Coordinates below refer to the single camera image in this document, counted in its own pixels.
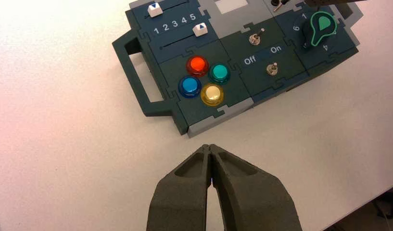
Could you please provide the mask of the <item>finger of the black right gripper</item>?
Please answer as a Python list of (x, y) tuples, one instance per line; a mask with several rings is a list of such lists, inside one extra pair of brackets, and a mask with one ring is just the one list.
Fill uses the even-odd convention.
[(364, 0), (305, 0), (307, 5), (333, 5)]

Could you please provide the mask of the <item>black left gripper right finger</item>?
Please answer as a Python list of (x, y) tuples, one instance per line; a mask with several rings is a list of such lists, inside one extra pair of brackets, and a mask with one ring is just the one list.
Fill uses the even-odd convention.
[(293, 199), (277, 177), (217, 145), (210, 152), (224, 230), (302, 230)]

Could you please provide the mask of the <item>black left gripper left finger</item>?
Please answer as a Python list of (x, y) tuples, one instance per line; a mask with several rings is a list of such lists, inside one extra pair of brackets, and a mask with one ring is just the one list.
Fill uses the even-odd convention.
[(158, 182), (149, 206), (148, 231), (206, 229), (211, 162), (210, 147), (204, 144)]

